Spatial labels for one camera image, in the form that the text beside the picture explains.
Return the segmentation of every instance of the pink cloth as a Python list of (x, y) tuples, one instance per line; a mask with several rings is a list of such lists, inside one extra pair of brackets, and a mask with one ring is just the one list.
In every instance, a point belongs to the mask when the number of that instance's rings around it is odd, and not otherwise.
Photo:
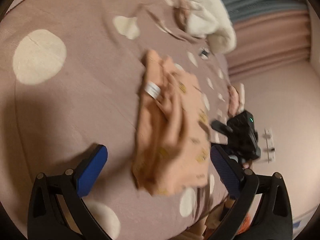
[(231, 81), (310, 55), (310, 17), (307, 10), (266, 14), (234, 25), (237, 48), (226, 55)]
[(139, 188), (172, 195), (208, 183), (209, 123), (197, 77), (179, 70), (170, 57), (147, 53), (141, 91), (136, 155), (132, 171)]

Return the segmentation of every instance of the gold print pattern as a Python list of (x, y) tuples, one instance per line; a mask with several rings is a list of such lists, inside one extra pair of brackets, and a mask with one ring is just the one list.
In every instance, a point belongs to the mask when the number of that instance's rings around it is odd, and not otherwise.
[(159, 188), (156, 193), (158, 195), (164, 195), (164, 196), (169, 194), (169, 192), (166, 188)]
[(208, 158), (208, 153), (202, 148), (201, 153), (197, 156), (196, 161), (199, 163), (204, 162)]
[(159, 148), (159, 154), (162, 159), (167, 158), (169, 156), (168, 151), (166, 149), (164, 149), (163, 147)]
[(182, 93), (186, 93), (186, 86), (184, 84), (182, 84), (181, 82), (179, 82), (179, 88), (181, 90)]
[(198, 138), (190, 138), (193, 144), (199, 144), (200, 140)]
[(204, 178), (204, 174), (197, 175), (197, 179), (203, 179), (203, 178)]
[(207, 115), (204, 113), (204, 111), (201, 110), (201, 113), (199, 114), (200, 122), (207, 123)]

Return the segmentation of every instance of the blue gripper pad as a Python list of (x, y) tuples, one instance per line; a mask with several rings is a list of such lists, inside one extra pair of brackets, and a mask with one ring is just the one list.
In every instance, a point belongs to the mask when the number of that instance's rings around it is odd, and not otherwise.
[(210, 158), (230, 196), (233, 199), (239, 198), (240, 181), (228, 162), (222, 157), (216, 146), (211, 147)]
[(87, 163), (83, 172), (76, 180), (77, 193), (80, 198), (89, 194), (107, 159), (107, 148), (104, 145), (99, 145), (99, 150), (90, 156), (89, 163)]

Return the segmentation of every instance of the wall outlet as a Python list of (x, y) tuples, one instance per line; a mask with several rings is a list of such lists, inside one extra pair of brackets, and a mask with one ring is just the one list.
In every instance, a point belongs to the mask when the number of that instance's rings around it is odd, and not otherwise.
[(268, 153), (268, 162), (275, 162), (276, 161), (276, 151), (275, 145), (273, 143), (273, 136), (271, 128), (265, 128), (265, 139), (267, 143), (267, 153)]

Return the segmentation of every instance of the white clothing tag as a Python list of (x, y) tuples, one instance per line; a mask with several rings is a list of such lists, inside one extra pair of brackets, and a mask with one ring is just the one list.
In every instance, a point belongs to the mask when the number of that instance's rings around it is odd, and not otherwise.
[(150, 96), (152, 96), (154, 99), (157, 99), (159, 96), (161, 89), (153, 82), (149, 81), (144, 89)]

